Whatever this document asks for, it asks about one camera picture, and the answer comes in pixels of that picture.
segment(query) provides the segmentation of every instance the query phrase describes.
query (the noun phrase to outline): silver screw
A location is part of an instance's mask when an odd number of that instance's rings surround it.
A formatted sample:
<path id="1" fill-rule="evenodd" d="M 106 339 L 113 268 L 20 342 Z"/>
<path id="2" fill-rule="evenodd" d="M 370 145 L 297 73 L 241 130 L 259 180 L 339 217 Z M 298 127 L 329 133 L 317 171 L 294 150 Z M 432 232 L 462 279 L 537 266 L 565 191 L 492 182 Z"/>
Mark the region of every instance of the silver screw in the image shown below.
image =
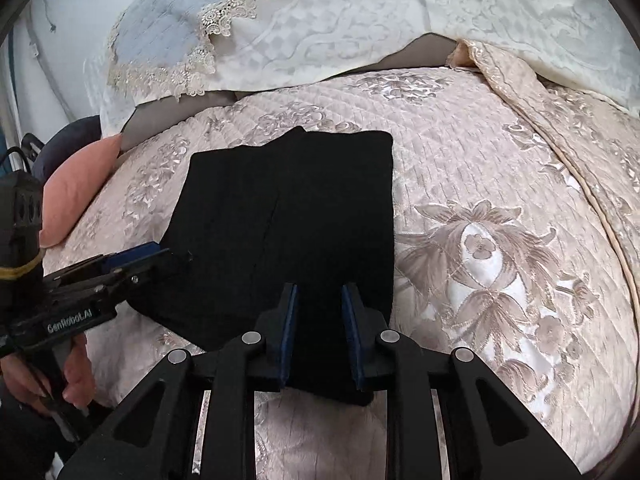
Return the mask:
<path id="1" fill-rule="evenodd" d="M 468 363 L 474 358 L 474 353 L 469 348 L 458 348 L 456 350 L 456 359 L 463 363 Z"/>
<path id="2" fill-rule="evenodd" d="M 400 334 L 395 330 L 385 330 L 380 334 L 380 339 L 385 343 L 397 343 L 400 341 Z"/>
<path id="3" fill-rule="evenodd" d="M 187 358 L 187 352 L 185 352 L 182 349 L 173 350 L 169 352 L 168 359 L 172 365 L 177 365 L 178 363 L 181 363 L 182 361 L 184 361 L 186 358 Z"/>
<path id="4" fill-rule="evenodd" d="M 255 345 L 260 342 L 260 339 L 262 339 L 262 336 L 258 332 L 246 332 L 242 336 L 242 342 L 247 345 Z"/>

